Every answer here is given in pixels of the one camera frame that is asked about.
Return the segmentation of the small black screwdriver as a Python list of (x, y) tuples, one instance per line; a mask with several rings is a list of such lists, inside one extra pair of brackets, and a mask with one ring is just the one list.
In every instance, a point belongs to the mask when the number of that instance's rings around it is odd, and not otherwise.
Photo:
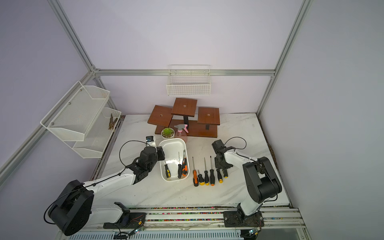
[(210, 179), (209, 179), (209, 174), (208, 174), (208, 170), (207, 170), (207, 163), (206, 163), (206, 158), (204, 158), (204, 163), (205, 163), (205, 176), (204, 176), (204, 181), (205, 181), (205, 185), (209, 185), (210, 184)]

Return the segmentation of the black yellow stubby screwdriver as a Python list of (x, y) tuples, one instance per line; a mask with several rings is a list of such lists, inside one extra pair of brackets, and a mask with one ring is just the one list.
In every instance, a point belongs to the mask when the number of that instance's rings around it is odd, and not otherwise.
[(199, 170), (197, 170), (197, 173), (198, 173), (198, 182), (200, 185), (203, 186), (205, 184), (205, 180)]

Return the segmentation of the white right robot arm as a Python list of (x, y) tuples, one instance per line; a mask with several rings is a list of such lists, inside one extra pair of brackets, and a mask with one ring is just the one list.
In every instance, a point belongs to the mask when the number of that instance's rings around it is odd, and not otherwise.
[(225, 227), (261, 229), (265, 225), (261, 207), (266, 202), (276, 201), (283, 189), (271, 161), (266, 157), (252, 159), (239, 153), (235, 147), (226, 147), (221, 140), (213, 142), (212, 147), (219, 173), (223, 173), (226, 178), (228, 169), (236, 167), (242, 170), (248, 191), (236, 211), (223, 212)]

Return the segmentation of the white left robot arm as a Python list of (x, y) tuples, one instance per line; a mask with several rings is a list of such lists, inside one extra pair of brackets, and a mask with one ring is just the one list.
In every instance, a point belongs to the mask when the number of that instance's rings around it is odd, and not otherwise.
[(137, 229), (143, 226), (145, 214), (132, 214), (121, 201), (108, 208), (97, 208), (96, 202), (122, 188), (146, 178), (158, 161), (163, 161), (162, 147), (146, 146), (140, 156), (116, 174), (96, 181), (69, 182), (59, 197), (44, 213), (47, 224), (56, 225), (65, 236), (79, 232), (84, 226), (103, 224), (104, 228)]

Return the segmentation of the white storage box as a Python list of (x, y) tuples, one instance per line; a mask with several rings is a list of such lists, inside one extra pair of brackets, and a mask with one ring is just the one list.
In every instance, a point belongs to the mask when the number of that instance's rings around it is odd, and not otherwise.
[[(179, 138), (167, 139), (160, 142), (159, 147), (162, 147), (165, 153), (165, 160), (159, 161), (161, 177), (167, 183), (179, 182), (185, 180), (190, 174), (190, 165), (187, 153), (186, 143)], [(187, 154), (187, 166), (188, 166), (188, 174), (185, 177), (178, 178), (178, 152), (180, 152), (180, 158), (183, 161), (183, 151), (186, 150)], [(168, 164), (170, 169), (171, 177), (167, 178), (165, 174), (165, 161)]]

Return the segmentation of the potted green succulent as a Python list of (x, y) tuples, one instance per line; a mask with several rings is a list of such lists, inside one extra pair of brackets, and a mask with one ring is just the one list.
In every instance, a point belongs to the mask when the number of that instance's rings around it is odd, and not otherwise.
[(174, 129), (172, 129), (172, 128), (164, 128), (164, 129), (161, 131), (161, 136), (162, 136), (164, 139), (172, 139), (172, 138), (175, 136), (175, 131), (174, 131)]

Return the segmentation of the pink spray bottle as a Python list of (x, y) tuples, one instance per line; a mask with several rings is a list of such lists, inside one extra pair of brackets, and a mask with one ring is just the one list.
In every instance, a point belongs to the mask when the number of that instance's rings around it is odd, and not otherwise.
[(175, 138), (182, 139), (185, 143), (188, 141), (188, 125), (187, 124), (179, 124), (175, 125)]

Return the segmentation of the brown wooden tiered stand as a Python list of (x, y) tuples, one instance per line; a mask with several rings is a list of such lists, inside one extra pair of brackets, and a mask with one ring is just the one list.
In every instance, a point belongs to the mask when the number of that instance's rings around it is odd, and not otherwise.
[(148, 124), (155, 125), (155, 134), (175, 125), (187, 126), (189, 137), (217, 138), (218, 126), (221, 124), (220, 110), (213, 107), (198, 107), (194, 99), (176, 98), (174, 105), (163, 107), (156, 105), (150, 114)]

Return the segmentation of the brown twigs on shelf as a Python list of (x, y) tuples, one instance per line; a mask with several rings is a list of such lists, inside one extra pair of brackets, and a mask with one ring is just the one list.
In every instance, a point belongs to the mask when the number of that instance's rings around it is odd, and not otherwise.
[(117, 123), (118, 120), (119, 118), (115, 118), (113, 114), (111, 114), (110, 122), (109, 122), (109, 130), (112, 130), (115, 127), (115, 124)]

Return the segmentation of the white mesh lower shelf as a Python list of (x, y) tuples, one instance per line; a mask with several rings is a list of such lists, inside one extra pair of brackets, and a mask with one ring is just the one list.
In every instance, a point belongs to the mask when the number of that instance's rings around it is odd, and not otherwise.
[(110, 108), (103, 108), (99, 116), (96, 118), (90, 132), (82, 142), (76, 142), (73, 150), (83, 159), (101, 158), (114, 132), (109, 130), (110, 116), (113, 114), (115, 118), (121, 116), (121, 112)]

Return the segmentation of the white mesh shelf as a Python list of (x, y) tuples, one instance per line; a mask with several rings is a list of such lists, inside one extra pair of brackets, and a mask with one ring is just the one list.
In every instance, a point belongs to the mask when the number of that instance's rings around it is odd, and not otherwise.
[(110, 116), (113, 114), (115, 118), (121, 116), (121, 112), (110, 108), (103, 108), (99, 116), (96, 118), (90, 132), (82, 142), (76, 142), (73, 150), (83, 159), (101, 158), (114, 132), (109, 130)]
[(83, 142), (106, 106), (110, 91), (76, 82), (40, 124), (63, 142)]

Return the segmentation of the white mesh upper shelf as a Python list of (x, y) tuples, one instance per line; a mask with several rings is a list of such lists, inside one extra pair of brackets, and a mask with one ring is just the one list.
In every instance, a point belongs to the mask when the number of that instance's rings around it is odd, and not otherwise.
[(76, 82), (40, 124), (63, 142), (83, 142), (106, 106), (110, 91)]

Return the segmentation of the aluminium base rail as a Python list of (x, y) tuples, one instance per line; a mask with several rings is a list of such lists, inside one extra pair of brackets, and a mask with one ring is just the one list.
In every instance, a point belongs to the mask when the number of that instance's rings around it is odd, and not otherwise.
[(230, 207), (132, 209), (134, 227), (86, 227), (70, 240), (309, 240), (298, 209), (261, 208), (242, 217)]

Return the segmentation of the aluminium frame post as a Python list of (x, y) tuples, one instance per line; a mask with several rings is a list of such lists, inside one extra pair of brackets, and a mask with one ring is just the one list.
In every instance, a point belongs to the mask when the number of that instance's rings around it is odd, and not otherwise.
[(276, 67), (275, 67), (275, 73), (271, 76), (270, 81), (267, 85), (266, 91), (263, 95), (263, 98), (261, 100), (261, 103), (258, 107), (258, 110), (256, 112), (256, 115), (258, 118), (261, 117), (262, 112), (267, 104), (267, 101), (273, 91), (273, 88), (277, 82), (277, 79), (281, 73), (281, 70), (285, 64), (285, 61), (287, 60), (287, 57), (290, 53), (290, 50), (296, 40), (296, 37), (298, 35), (298, 32), (300, 31), (300, 28), (305, 20), (306, 15), (309, 12), (309, 9), (312, 5), (313, 1), (311, 0), (304, 0), (302, 1), (301, 7), (299, 9), (299, 12), (295, 18), (295, 21), (293, 23), (293, 26), (289, 32), (288, 38), (286, 40), (286, 43), (283, 47), (283, 50), (281, 52), (281, 55), (277, 61)]

